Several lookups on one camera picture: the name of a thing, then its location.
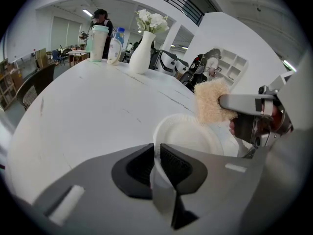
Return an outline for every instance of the white cup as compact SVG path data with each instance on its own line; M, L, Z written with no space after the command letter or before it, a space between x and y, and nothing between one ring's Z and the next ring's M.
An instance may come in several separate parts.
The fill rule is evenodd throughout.
M102 25L94 25L89 37L92 39L90 51L90 60L92 62L101 62L104 45L108 36L109 28Z

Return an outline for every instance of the white vase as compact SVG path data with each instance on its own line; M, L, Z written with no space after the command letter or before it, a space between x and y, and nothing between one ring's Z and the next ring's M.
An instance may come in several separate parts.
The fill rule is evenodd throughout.
M141 43L134 51L129 61L129 68L137 74L145 73L150 65L151 44L155 38L155 34L145 31Z

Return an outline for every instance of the white paper plate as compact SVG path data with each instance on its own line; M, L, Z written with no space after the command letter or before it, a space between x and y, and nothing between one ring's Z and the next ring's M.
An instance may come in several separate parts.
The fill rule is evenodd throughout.
M161 143L166 143L205 153L224 155L221 142L209 125L184 114L174 114L163 119L155 130L153 141L157 154L160 153Z

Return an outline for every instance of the plastic bottle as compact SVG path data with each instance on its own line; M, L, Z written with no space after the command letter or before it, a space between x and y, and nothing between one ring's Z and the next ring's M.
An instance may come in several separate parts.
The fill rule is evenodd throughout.
M124 28L117 28L114 37L110 42L110 49L108 54L108 64L117 65L124 44Z

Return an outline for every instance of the window blind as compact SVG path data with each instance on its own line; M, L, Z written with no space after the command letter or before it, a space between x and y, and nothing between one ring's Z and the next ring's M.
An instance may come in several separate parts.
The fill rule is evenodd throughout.
M78 36L79 36L79 30L80 30L80 23L69 21L68 24L68 30L67 30L67 44L69 45L76 45L78 44Z
M67 28L69 20L59 17L53 18L51 33L51 50L65 48L67 42Z

